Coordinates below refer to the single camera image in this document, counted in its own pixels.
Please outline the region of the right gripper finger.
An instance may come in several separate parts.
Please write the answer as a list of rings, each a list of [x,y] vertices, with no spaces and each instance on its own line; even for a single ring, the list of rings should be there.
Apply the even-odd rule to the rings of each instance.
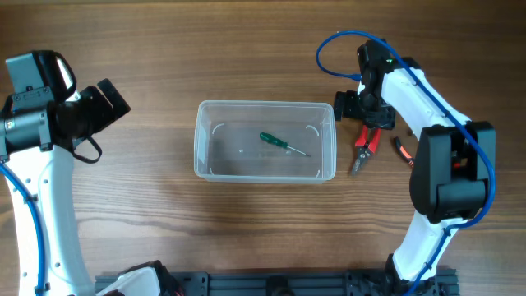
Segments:
[[[395,118],[365,118],[362,122],[369,129],[393,130],[395,128]]]
[[[356,91],[337,91],[333,106],[335,121],[341,121],[343,118],[357,119],[357,101],[358,95]]]

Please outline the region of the red handled snips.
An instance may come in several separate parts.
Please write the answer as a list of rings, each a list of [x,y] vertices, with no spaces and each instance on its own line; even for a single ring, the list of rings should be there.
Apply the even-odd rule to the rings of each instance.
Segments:
[[[356,175],[365,163],[376,153],[381,139],[380,128],[363,126],[361,133],[355,141],[357,156],[351,169],[351,174]]]

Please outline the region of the green handled screwdriver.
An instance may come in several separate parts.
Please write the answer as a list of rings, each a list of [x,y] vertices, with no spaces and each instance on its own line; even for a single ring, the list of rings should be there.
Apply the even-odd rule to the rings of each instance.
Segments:
[[[268,143],[268,144],[271,144],[271,145],[274,145],[274,146],[278,146],[280,148],[284,148],[284,149],[287,149],[287,150],[292,150],[292,151],[295,151],[301,155],[304,155],[306,157],[310,157],[309,154],[301,151],[301,150],[298,150],[296,148],[293,148],[291,147],[286,141],[282,141],[280,140],[279,138],[267,133],[267,132],[261,132],[259,134],[259,138],[261,140],[263,140],[264,142]]]

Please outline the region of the clear plastic container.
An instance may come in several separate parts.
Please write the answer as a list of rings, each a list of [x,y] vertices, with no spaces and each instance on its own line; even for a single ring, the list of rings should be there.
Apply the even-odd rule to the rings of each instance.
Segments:
[[[261,132],[310,157],[264,142]],[[194,171],[209,182],[319,184],[335,176],[336,160],[330,104],[206,100],[199,106]]]

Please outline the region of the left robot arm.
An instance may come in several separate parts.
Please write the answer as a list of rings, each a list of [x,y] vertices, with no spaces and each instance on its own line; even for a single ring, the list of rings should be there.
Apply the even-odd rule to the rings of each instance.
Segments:
[[[81,254],[72,197],[76,148],[123,117],[112,82],[79,90],[53,50],[6,60],[14,91],[1,111],[1,173],[10,190],[22,295],[94,295]]]

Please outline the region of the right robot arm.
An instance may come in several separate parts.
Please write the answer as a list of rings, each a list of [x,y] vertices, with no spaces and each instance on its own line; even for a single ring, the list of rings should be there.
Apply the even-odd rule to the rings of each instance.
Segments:
[[[409,193],[415,214],[403,242],[376,274],[379,295],[425,295],[445,287],[437,264],[454,235],[475,225],[496,194],[496,131],[456,111],[427,82],[412,58],[400,57],[383,39],[369,39],[357,51],[357,90],[335,96],[335,119],[362,121],[355,142],[353,173],[375,154],[381,133],[400,115],[418,140],[415,156],[398,152],[411,165]]]

